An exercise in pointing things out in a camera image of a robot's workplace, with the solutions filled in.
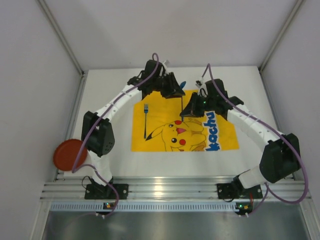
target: white surface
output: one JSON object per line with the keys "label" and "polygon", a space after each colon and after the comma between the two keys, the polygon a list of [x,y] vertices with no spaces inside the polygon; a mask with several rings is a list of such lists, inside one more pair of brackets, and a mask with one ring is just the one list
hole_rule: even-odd
{"label": "white surface", "polygon": [[[253,117],[257,117],[253,112],[251,112],[247,106],[244,104],[238,104],[237,107],[250,114]],[[265,146],[269,144],[269,141],[276,141],[279,137],[274,134],[271,130],[263,126],[257,120],[253,120],[251,117],[243,115],[236,109],[229,110],[227,113],[227,120],[238,127],[243,133],[245,133],[263,152]]]}
{"label": "white surface", "polygon": [[[77,118],[74,138],[80,139],[83,116],[95,112],[110,101],[141,69],[90,70]],[[196,89],[195,80],[204,67],[170,68],[177,81],[186,81],[184,89]],[[215,78],[221,78],[229,96],[236,95],[247,106],[275,126],[266,93],[255,66],[213,67]],[[110,152],[114,176],[225,176],[240,174],[259,164],[262,153],[244,133],[236,130],[240,150],[216,152],[131,152],[133,109],[113,124],[115,146]],[[73,176],[91,174],[82,168]]]}
{"label": "white surface", "polygon": [[310,192],[320,214],[320,1],[307,0],[264,71],[284,133],[299,138]]}
{"label": "white surface", "polygon": [[0,30],[0,238],[26,240],[79,76],[36,1],[2,1]]}
{"label": "white surface", "polygon": [[46,0],[80,65],[259,66],[296,0]]}

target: pikachu ear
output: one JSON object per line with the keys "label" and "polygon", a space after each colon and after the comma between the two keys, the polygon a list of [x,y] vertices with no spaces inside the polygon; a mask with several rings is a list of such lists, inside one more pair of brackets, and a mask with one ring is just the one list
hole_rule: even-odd
{"label": "pikachu ear", "polygon": [[153,139],[155,136],[159,135],[162,132],[162,130],[164,129],[164,127],[165,127],[165,125],[162,125],[162,126],[156,128],[155,130],[153,130],[153,132],[150,133],[150,135],[145,140],[147,141],[147,140]]}

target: red plate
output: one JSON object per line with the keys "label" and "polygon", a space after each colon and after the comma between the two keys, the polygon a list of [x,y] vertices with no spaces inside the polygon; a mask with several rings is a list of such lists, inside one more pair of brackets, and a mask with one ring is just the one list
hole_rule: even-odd
{"label": "red plate", "polygon": [[[82,143],[83,142],[78,139],[69,139],[61,143],[53,154],[54,165],[59,170],[71,171]],[[79,167],[85,162],[87,155],[88,150],[84,148],[76,167]]]}

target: pikachu towel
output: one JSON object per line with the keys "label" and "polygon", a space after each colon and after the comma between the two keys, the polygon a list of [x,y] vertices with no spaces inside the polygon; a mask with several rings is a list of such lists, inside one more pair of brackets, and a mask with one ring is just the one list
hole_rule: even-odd
{"label": "pikachu towel", "polygon": [[[184,92],[182,99],[165,99],[159,92],[153,92],[134,106],[131,150],[189,152],[239,149],[235,126],[215,112],[209,111],[197,118],[182,119],[179,116],[195,91]],[[144,112],[145,104],[148,104],[147,114]]]}

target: white wall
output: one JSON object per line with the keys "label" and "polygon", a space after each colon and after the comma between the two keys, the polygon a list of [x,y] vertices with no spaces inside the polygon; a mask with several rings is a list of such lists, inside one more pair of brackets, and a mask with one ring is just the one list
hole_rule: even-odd
{"label": "white wall", "polygon": [[24,240],[79,76],[36,1],[3,1],[0,32],[0,238]]}
{"label": "white wall", "polygon": [[296,0],[46,0],[88,69],[262,63]]}
{"label": "white wall", "polygon": [[307,0],[264,71],[280,127],[295,133],[320,214],[320,1]]}

